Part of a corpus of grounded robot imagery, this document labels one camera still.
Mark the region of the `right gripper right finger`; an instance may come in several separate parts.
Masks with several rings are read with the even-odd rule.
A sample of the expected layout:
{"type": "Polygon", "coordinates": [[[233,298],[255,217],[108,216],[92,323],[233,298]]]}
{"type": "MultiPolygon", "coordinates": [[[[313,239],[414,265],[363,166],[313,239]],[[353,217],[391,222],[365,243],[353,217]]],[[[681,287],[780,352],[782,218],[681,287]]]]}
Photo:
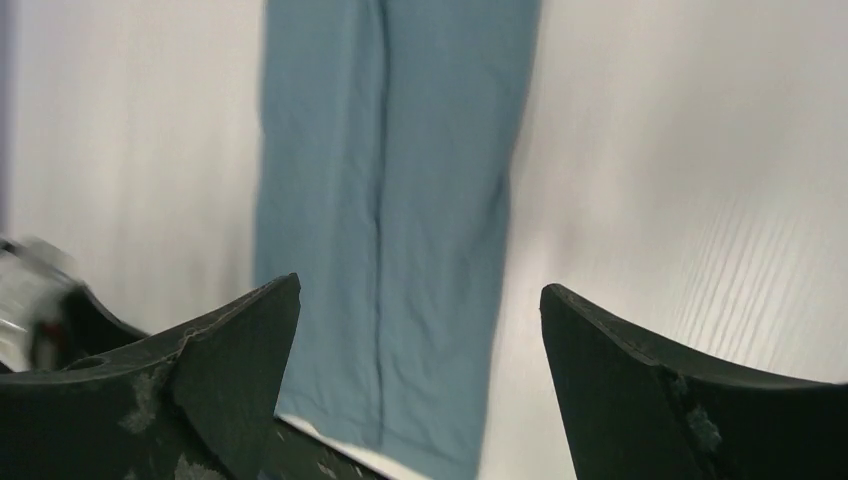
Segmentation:
{"type": "Polygon", "coordinates": [[[559,284],[542,336],[580,479],[843,479],[847,388],[728,362],[559,284]]]}

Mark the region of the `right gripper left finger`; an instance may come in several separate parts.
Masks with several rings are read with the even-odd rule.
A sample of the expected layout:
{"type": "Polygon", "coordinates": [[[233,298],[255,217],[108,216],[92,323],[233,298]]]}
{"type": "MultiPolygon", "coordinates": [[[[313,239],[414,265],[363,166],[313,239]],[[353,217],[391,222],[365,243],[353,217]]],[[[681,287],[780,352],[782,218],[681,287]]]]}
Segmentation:
{"type": "Polygon", "coordinates": [[[146,336],[84,288],[83,357],[1,378],[5,479],[254,479],[300,309],[295,274],[146,336]]]}

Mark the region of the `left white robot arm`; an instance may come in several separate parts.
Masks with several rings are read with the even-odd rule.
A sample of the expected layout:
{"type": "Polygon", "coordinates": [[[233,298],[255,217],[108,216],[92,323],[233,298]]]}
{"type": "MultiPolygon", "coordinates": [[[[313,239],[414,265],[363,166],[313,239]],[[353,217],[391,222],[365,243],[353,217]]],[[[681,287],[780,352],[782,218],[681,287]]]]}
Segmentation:
{"type": "Polygon", "coordinates": [[[3,373],[61,370],[146,336],[102,305],[64,251],[38,238],[1,239],[3,373]]]}

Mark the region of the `blue t shirt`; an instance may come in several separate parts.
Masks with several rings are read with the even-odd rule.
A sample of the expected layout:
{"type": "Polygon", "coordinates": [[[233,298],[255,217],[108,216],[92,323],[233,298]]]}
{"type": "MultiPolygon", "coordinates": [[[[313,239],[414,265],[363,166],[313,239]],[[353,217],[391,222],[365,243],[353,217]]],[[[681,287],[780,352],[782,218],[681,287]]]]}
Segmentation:
{"type": "Polygon", "coordinates": [[[535,1],[270,1],[254,278],[296,273],[277,413],[477,475],[535,1]]]}

